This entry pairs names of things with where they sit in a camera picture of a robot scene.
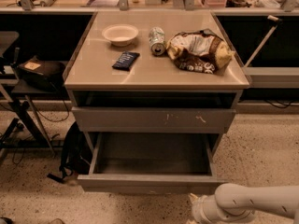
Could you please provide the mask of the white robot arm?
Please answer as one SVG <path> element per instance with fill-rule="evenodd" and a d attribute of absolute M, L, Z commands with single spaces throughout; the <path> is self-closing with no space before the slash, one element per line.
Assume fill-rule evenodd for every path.
<path fill-rule="evenodd" d="M 213 195 L 189 194 L 192 224 L 250 223 L 260 211 L 299 224 L 299 186 L 250 188 L 233 183 L 218 186 Z"/>

